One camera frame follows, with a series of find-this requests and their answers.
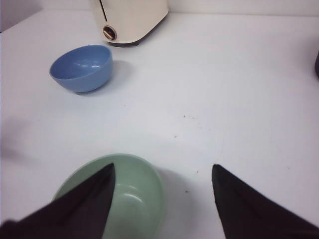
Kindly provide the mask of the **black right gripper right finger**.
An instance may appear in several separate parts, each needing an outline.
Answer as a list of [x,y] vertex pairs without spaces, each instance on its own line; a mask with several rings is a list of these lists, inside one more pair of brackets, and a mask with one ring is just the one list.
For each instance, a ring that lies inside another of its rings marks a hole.
[[269,200],[219,164],[212,187],[227,239],[317,239],[319,229]]

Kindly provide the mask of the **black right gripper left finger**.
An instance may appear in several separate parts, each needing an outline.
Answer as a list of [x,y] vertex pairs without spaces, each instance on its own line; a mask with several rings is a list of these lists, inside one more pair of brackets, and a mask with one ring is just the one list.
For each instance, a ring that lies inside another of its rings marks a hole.
[[115,189],[115,166],[108,164],[31,215],[8,220],[0,227],[2,239],[100,239]]

